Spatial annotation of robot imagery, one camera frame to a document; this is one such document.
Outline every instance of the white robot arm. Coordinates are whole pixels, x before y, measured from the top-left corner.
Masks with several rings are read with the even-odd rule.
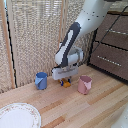
[[[81,36],[94,31],[100,26],[110,6],[115,1],[128,0],[85,0],[78,18],[69,28],[55,55],[55,62],[58,67],[52,70],[53,79],[65,78],[75,75],[78,72],[76,64],[82,61],[83,51],[73,46],[73,44]]]

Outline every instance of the blue mug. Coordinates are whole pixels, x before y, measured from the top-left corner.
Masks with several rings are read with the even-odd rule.
[[[47,88],[47,74],[45,72],[39,72],[36,74],[35,85],[39,90]]]

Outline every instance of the yellow object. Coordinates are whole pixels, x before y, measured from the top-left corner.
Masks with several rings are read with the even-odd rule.
[[[65,79],[62,79],[62,81],[64,82],[64,87],[65,88],[67,88],[67,87],[70,87],[71,86],[71,84],[67,81],[67,80],[65,80]]]
[[[65,88],[71,86],[71,84],[70,84],[66,79],[63,78],[62,81],[63,81],[63,86],[64,86]]]

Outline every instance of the white plate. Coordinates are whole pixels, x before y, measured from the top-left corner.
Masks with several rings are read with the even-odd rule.
[[[0,109],[0,128],[40,128],[38,110],[26,103],[14,103]]]

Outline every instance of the cabinet drawer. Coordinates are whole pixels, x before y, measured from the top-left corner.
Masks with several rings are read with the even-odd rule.
[[[91,55],[90,63],[128,80],[128,52],[100,44]]]
[[[102,42],[128,50],[128,35],[120,35],[110,32]]]
[[[109,29],[111,24],[117,18],[118,15],[110,15],[107,14],[105,20],[98,28],[96,41],[100,41],[106,31]],[[103,43],[110,44],[116,47],[120,47],[123,49],[128,49],[128,16],[122,16],[113,26],[111,32],[107,34],[107,36],[102,41]]]
[[[96,34],[96,41],[100,41],[104,34],[106,33],[106,30],[108,30],[112,23],[116,20],[118,15],[110,15],[107,14],[105,19],[103,20],[102,24],[99,26],[97,34]]]

